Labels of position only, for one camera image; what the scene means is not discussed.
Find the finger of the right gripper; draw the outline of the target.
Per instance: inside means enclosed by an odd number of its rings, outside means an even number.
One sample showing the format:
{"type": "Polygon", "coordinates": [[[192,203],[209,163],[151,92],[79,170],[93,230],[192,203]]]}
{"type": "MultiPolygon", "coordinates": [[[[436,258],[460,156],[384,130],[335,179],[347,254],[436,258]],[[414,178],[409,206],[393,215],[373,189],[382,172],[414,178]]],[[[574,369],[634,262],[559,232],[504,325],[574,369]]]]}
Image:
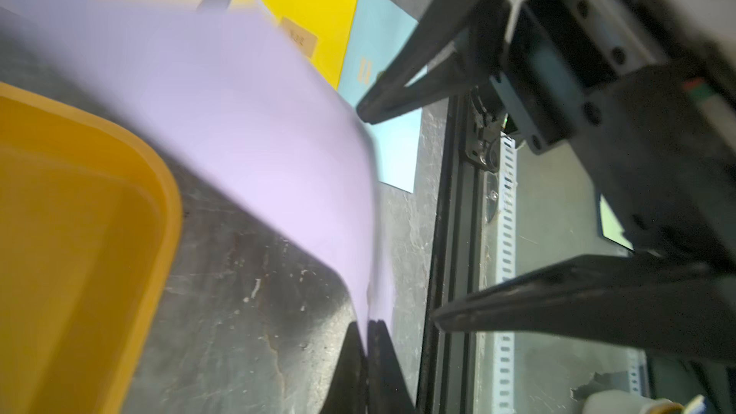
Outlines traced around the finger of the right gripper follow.
{"type": "Polygon", "coordinates": [[[735,272],[637,253],[582,255],[436,310],[446,332],[530,332],[735,362],[735,272]]]}
{"type": "Polygon", "coordinates": [[[487,82],[498,73],[510,13],[509,0],[432,0],[358,117],[381,124],[487,82]]]}

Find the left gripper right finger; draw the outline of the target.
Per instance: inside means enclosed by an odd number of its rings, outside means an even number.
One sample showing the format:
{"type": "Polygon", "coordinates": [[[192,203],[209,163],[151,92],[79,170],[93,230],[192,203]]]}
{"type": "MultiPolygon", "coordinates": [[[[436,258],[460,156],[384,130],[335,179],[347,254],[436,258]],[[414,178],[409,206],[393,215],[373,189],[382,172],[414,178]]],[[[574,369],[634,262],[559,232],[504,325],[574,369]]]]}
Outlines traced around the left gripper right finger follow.
{"type": "Polygon", "coordinates": [[[414,414],[415,404],[406,387],[390,333],[383,320],[368,324],[367,412],[414,414]]]}

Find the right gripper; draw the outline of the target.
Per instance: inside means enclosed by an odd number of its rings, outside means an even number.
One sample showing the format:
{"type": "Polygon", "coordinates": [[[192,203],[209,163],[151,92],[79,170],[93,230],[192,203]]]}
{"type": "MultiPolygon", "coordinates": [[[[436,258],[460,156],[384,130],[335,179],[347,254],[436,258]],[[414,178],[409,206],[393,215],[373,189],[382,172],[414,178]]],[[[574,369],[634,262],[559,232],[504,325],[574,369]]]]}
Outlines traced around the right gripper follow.
{"type": "Polygon", "coordinates": [[[735,266],[735,0],[525,0],[494,87],[568,143],[632,247],[735,266]]]}

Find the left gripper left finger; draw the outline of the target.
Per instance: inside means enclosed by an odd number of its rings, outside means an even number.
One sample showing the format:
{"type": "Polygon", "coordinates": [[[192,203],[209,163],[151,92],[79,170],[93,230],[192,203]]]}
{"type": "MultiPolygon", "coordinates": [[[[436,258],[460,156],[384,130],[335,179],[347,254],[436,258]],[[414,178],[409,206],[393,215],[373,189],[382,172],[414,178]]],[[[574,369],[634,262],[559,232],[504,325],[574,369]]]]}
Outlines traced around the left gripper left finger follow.
{"type": "Polygon", "coordinates": [[[367,363],[358,324],[345,333],[337,366],[320,414],[362,414],[367,404],[367,363]]]}

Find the purple envelope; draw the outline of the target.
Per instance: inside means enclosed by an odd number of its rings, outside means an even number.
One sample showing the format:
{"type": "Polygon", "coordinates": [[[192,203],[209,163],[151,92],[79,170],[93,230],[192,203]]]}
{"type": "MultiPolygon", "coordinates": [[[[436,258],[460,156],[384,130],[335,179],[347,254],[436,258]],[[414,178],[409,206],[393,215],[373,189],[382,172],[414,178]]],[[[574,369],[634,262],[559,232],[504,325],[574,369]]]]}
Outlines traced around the purple envelope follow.
{"type": "Polygon", "coordinates": [[[362,335],[370,322],[392,320],[371,137],[262,9],[1,2],[4,30],[331,268],[362,335]]]}

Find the yellow storage box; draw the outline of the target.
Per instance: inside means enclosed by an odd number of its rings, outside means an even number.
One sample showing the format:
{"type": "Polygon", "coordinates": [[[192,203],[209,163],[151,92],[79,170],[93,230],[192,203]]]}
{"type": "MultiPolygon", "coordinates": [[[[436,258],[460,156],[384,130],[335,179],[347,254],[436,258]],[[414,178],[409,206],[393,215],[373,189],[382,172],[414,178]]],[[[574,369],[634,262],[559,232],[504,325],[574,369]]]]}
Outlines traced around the yellow storage box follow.
{"type": "Polygon", "coordinates": [[[121,126],[1,87],[1,409],[115,413],[182,226],[174,177],[121,126]]]}

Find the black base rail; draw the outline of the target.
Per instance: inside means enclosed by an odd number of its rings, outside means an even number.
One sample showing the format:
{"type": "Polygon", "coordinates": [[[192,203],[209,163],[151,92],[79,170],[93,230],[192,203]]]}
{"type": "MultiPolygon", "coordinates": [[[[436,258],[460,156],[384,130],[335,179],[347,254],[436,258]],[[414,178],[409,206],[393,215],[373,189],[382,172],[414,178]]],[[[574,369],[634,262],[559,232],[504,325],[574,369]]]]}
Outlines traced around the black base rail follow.
{"type": "Polygon", "coordinates": [[[432,321],[435,310],[478,289],[484,222],[485,172],[465,155],[475,120],[470,97],[453,97],[448,105],[417,389],[420,413],[471,413],[475,390],[475,335],[444,333],[432,321]]]}

